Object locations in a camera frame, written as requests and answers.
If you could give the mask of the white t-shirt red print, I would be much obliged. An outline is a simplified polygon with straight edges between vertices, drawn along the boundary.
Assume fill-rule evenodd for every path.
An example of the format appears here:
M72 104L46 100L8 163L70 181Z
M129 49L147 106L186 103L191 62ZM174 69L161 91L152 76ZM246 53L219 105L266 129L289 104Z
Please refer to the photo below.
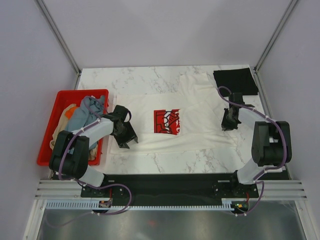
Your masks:
M236 147L238 139L221 128L218 112L223 100L207 73L181 75L173 93L118 95L116 104L131 112L130 123L138 142L112 155L144 155Z

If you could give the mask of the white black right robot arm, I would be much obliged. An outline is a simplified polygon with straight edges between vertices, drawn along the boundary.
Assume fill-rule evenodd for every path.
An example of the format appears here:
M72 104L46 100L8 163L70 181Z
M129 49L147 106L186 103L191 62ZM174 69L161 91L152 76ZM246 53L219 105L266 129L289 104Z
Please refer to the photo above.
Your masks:
M222 130L236 130L240 124L253 130L251 158L235 171L233 181L229 184L230 193L240 197L247 191L247 185L257 183L268 172L281 171L291 161L290 125L264 115L253 105L245 104L239 92L231 93L226 101L229 107L224 109Z

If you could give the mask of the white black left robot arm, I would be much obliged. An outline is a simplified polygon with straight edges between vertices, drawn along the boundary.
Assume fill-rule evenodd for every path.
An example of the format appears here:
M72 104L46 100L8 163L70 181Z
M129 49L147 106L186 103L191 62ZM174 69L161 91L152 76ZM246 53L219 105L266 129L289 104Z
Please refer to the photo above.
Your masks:
M110 185L104 181L107 177L89 166L90 147L106 136L114 137L121 149L129 149L128 143L138 142L130 120L131 112L124 106L116 105L113 112L103 114L78 130L61 131L56 139L49 168L58 173L62 181L75 180L92 188L99 197L106 196Z

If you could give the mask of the folded black t-shirt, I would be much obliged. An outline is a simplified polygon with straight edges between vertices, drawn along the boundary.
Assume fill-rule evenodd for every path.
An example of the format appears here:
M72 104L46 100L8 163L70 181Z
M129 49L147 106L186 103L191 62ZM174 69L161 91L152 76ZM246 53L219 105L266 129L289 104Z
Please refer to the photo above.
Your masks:
M250 68L217 70L213 72L213 77L218 88L226 87L232 93L242 93L244 96L258 95Z

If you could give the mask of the light blue t-shirt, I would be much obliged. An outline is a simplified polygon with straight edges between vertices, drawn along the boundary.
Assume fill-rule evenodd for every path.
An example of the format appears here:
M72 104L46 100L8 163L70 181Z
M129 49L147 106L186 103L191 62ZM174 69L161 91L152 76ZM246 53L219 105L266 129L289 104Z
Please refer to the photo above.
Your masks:
M50 142L50 148L53 150L57 143L60 132L78 131L91 123L93 123L98 116L103 114L105 104L105 96L102 95L100 99L93 96L86 96L78 107L76 104L69 105L61 114L60 120Z

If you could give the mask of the orange garment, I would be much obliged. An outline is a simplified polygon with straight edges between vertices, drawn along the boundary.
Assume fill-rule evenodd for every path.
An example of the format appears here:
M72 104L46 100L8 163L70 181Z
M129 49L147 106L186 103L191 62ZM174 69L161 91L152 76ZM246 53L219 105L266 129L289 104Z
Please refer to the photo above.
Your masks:
M77 106L73 106L73 107L69 108L69 109L64 113L65 117L69 120L69 119L73 116L73 114L74 114L74 112L75 112L75 110L76 110L77 108L78 108Z

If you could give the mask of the beige t-shirt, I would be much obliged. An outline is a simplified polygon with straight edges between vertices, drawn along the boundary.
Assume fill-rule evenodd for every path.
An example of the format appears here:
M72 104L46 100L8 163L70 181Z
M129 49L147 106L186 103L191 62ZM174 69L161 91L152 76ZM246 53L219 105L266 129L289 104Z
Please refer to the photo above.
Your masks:
M97 120L97 116L88 111L85 106L80 108L77 106L77 109L74 111L73 116L70 119L67 119L65 116L65 112L74 106L77 105L72 103L62 111L57 127L52 134L52 140L49 142L49 147L51 150L54 149L58 134L61 131L66 130L68 132L73 132L80 128L84 128L85 126Z

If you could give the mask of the red plastic bin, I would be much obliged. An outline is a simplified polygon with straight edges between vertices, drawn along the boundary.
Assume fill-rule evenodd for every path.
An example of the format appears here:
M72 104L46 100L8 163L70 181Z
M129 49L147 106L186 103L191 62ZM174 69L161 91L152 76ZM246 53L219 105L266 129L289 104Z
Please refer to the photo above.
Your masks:
M53 134L58 127L59 120L65 116L67 107L76 105L80 106L81 101L86 96L93 96L97 99L104 96L104 106L108 106L107 89L87 89L87 90L61 90L57 93L56 99L52 108L52 112L47 124L47 128L43 137L41 148L37 157L37 164L39 166L47 167L49 165L52 149L50 148L50 142L54 139Z

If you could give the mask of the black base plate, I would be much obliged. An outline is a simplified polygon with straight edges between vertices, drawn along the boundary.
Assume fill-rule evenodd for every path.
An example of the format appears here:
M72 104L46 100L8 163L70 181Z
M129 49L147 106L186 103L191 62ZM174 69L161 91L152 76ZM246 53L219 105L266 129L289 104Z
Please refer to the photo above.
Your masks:
M258 198L256 185L234 182L233 173L109 174L107 189L85 186L83 198L111 198L116 205L127 204L220 204L222 199Z

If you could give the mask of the left aluminium frame post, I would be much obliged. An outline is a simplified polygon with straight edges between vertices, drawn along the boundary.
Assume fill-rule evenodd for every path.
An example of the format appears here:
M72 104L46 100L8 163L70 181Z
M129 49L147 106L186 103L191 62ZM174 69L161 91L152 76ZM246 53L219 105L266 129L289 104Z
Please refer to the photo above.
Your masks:
M56 38L58 44L60 45L61 49L63 50L65 56L67 57L69 63L71 64L73 70L75 71L77 76L80 76L82 73L81 68L77 64L72 52L70 51L70 48L68 47L63 35L61 34L61 31L58 28L58 25L56 24L52 14L49 11L49 8L47 7L44 0L35 0L34 1L39 10L41 11L42 15L44 16L44 19L46 20L50 30L52 31L54 37Z

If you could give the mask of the aluminium frame post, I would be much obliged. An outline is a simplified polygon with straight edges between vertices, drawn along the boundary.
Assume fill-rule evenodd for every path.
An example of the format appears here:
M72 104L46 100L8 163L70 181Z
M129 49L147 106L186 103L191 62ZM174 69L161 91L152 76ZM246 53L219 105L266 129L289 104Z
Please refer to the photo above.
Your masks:
M46 20L50 30L52 31L54 37L56 38L58 44L60 45L61 49L63 50L65 56L67 57L69 63L71 64L73 70L75 71L77 76L80 76L82 73L81 68L77 64L72 52L70 51L70 48L68 47L63 35L61 34L61 31L58 28L58 25L56 24L52 14L49 11L49 8L47 7L44 0L35 0L34 1L39 10L41 11L42 15L44 16L44 19Z
M253 71L255 74L261 69L263 63L265 62L266 58L268 57L270 51L272 50L273 46L275 45L276 41L278 40L279 36L281 35L282 31L284 30L287 22L289 21L291 15L295 11L297 5L299 4L299 0L290 0L288 6L286 7L283 15L281 16L278 24L276 25L270 39L267 42L261 56L259 57L257 63L255 64Z

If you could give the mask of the right aluminium frame post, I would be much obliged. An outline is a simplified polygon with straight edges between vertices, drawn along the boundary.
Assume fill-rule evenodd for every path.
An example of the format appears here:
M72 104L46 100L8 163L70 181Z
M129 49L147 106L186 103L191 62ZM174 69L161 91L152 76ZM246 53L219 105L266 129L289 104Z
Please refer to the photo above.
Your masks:
M284 30L287 22L289 21L291 15L295 11L297 5L299 4L299 0L290 0L288 6L286 7L283 15L281 16L278 24L276 25L270 39L267 42L261 56L259 57L257 63L255 64L253 71L255 74L261 69L263 63L265 62L266 58L268 57L270 51L272 50L273 46L275 45L276 41L278 40L279 36L281 35L282 31Z

